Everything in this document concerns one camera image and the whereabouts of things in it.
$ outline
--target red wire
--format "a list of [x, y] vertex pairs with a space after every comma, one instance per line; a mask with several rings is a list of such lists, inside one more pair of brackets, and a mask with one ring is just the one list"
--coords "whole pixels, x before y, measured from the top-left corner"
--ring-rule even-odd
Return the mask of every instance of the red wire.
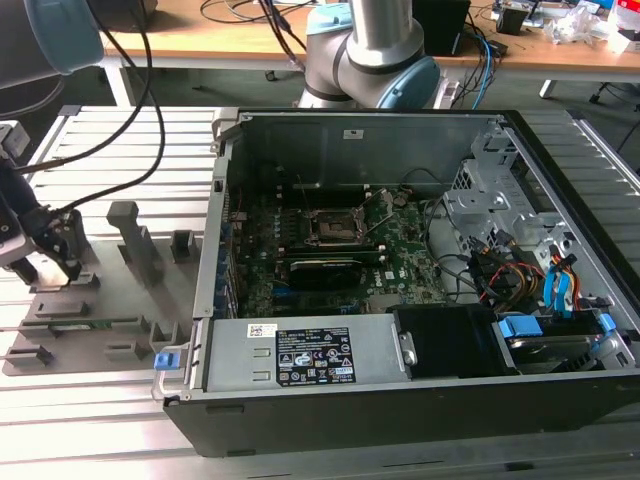
[[[535, 265], [529, 265], [528, 263], [505, 263], [504, 265], [502, 265], [498, 270], [496, 270], [496, 273], [493, 274], [493, 277], [491, 277], [491, 280], [489, 280], [489, 286], [493, 286], [493, 282], [495, 282], [498, 277], [500, 276], [500, 272], [502, 272], [505, 268], [510, 268], [510, 267], [514, 267], [514, 266], [521, 266], [521, 267], [526, 267], [528, 269], [534, 270], [538, 275], [540, 275], [541, 278], [544, 278], [544, 274], [542, 273], [542, 270], [540, 270], [538, 267], [536, 267]], [[485, 300], [487, 298], [487, 292], [484, 292], [482, 295], [480, 295], [480, 302], [482, 302], [483, 300]]]
[[[552, 258], [556, 263], [562, 260], [562, 257], [560, 255], [554, 255]], [[573, 277], [574, 286], [571, 299], [573, 301], [573, 307], [577, 311], [580, 311], [580, 305], [578, 304], [578, 294], [580, 293], [580, 279], [578, 278], [578, 275], [576, 275], [575, 272], [571, 269], [571, 267], [566, 268], [565, 271]]]

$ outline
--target barcode sticker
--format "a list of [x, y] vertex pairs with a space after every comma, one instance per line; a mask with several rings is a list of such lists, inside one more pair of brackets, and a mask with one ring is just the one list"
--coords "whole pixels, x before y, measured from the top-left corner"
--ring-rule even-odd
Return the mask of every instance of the barcode sticker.
[[277, 323], [250, 323], [247, 325], [247, 338], [275, 337], [277, 330]]

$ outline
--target sticker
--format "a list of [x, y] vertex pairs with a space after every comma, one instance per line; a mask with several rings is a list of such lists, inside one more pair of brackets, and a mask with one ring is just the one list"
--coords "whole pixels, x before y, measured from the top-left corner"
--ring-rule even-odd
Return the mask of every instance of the sticker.
[[247, 338], [275, 337], [277, 323], [250, 323], [247, 325]]
[[343, 140], [362, 140], [364, 138], [364, 130], [345, 130], [342, 132]]
[[349, 329], [274, 330], [276, 378], [283, 387], [354, 383]]

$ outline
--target floor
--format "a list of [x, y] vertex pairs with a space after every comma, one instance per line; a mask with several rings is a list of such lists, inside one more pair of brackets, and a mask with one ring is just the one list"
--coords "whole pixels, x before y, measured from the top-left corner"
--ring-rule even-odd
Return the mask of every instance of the floor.
[[[217, 70], [202, 72], [199, 91], [190, 87], [186, 70], [157, 70], [154, 92], [161, 105], [166, 106], [291, 106], [302, 91], [301, 74], [277, 72], [278, 81], [267, 82], [260, 71]], [[640, 119], [634, 107], [640, 96], [617, 89], [619, 96], [604, 91], [600, 104], [588, 102], [596, 90], [595, 83], [559, 82], [554, 98], [538, 96], [541, 82], [537, 80], [505, 80], [499, 76], [488, 90], [481, 108], [484, 109], [573, 109], [582, 111], [591, 124], [614, 147], [617, 147], [631, 126]], [[78, 72], [67, 79], [63, 93], [46, 108], [20, 118], [33, 139], [33, 150], [46, 133], [62, 105], [113, 105], [108, 85], [97, 68]], [[625, 145], [622, 156], [635, 169], [640, 167], [640, 129]]]

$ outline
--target black box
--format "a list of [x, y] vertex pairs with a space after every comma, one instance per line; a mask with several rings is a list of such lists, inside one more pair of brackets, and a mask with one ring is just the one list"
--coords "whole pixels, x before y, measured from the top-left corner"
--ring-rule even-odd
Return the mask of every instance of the black box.
[[469, 0], [413, 0], [413, 18], [424, 30], [427, 55], [451, 57], [458, 54], [470, 5]]

